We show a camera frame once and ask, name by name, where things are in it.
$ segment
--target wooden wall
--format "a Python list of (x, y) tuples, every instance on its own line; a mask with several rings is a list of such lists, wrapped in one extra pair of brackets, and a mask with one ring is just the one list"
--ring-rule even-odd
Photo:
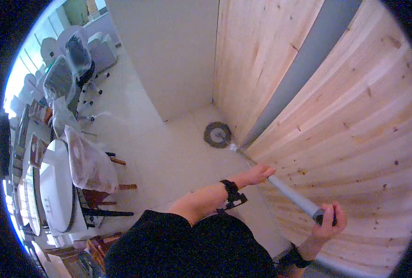
[[(317, 204), (338, 200), (348, 227), (320, 256), (386, 275), (412, 237), (412, 50), (377, 0), (364, 0), (311, 79), (247, 154)], [(281, 232), (300, 244), (313, 222), (271, 185)]]
[(214, 103), (244, 142), (305, 41), (323, 0), (221, 0)]

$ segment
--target black t-shirt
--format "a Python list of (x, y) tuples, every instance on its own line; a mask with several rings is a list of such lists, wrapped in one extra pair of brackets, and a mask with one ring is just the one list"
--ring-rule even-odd
[(177, 215), (146, 210), (109, 249), (108, 278), (276, 277), (269, 255), (242, 221), (216, 214), (193, 227)]

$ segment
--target gray handle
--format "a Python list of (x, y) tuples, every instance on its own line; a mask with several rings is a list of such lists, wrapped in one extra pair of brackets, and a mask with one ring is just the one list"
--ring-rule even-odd
[[(252, 160), (239, 149), (236, 149), (236, 152), (244, 156), (252, 164), (257, 164), (257, 162)], [(277, 187), (283, 195), (288, 197), (288, 199), (290, 199), (293, 203), (298, 205), (304, 212), (306, 212), (314, 220), (314, 222), (316, 222), (319, 226), (322, 225), (323, 214), (325, 213), (325, 210), (319, 208), (315, 203), (311, 202), (302, 194), (292, 190), (289, 186), (280, 181), (278, 177), (272, 175), (268, 177), (268, 181), (272, 183), (275, 187)], [(333, 226), (335, 226), (336, 224), (336, 213), (334, 213)]]

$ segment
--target person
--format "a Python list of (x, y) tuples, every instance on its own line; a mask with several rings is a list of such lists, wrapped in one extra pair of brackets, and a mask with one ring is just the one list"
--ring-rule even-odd
[(309, 238), (299, 247), (293, 245), (278, 265), (241, 220), (226, 213), (210, 216), (236, 190), (264, 182), (275, 171), (258, 164), (186, 194), (166, 213), (146, 210), (109, 249), (107, 277), (284, 277), (280, 271), (301, 277), (322, 246), (347, 226), (337, 202), (322, 205), (322, 226), (315, 224)]

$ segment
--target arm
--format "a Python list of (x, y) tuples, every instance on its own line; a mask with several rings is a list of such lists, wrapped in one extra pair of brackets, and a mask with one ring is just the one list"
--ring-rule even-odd
[[(255, 185), (263, 182), (276, 170), (263, 164), (258, 164), (250, 170), (228, 178), (235, 182), (238, 189), (248, 185)], [(186, 218), (191, 225), (194, 225), (204, 217), (213, 213), (228, 198), (225, 185), (217, 182), (213, 185), (203, 187), (194, 193), (186, 194), (172, 205), (168, 213), (178, 214)]]
[[(322, 226), (320, 227), (315, 224), (311, 235), (302, 243), (302, 245), (297, 247), (298, 252), (306, 261), (314, 260), (323, 245), (347, 227), (345, 212), (342, 210), (338, 202), (334, 202), (332, 205), (323, 204), (322, 208), (325, 210)], [(334, 211), (336, 211), (337, 224), (333, 227), (332, 222)], [(305, 272), (305, 268), (297, 268), (294, 265), (290, 277), (301, 278), (303, 272)]]

